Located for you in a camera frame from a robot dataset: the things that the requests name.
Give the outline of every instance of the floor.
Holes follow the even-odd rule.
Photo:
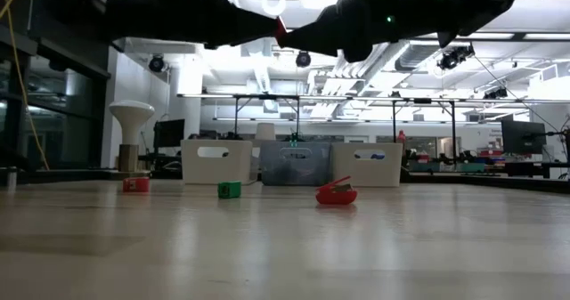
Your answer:
[[[3,299],[565,299],[570,197],[462,185],[361,190],[115,182],[0,191]]]

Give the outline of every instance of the green cube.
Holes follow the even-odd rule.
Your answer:
[[[241,196],[241,182],[220,182],[217,185],[217,197],[220,199],[235,199]]]

